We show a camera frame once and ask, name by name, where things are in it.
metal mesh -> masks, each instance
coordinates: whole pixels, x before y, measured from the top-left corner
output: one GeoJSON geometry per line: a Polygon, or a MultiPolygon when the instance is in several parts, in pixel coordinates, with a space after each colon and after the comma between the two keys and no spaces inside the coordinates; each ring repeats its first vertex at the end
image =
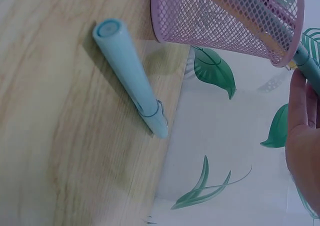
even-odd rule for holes
{"type": "Polygon", "coordinates": [[[287,65],[300,41],[304,0],[151,0],[155,35],[287,65]]]}

pen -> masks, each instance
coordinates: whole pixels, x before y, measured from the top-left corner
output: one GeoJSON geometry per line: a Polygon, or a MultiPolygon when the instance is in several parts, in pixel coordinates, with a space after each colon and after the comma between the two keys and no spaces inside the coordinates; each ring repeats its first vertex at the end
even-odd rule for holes
{"type": "Polygon", "coordinates": [[[166,138],[164,105],[154,95],[126,24],[109,18],[96,25],[92,35],[144,122],[157,137],[166,138]]]}

wood grain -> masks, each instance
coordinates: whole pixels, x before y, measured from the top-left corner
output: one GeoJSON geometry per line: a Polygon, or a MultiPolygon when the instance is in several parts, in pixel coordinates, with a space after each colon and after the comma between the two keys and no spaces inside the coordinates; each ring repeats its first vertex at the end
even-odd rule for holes
{"type": "Polygon", "coordinates": [[[91,37],[128,24],[174,119],[189,47],[154,40],[149,0],[0,0],[0,225],[136,226],[148,220],[159,140],[91,37]]]}

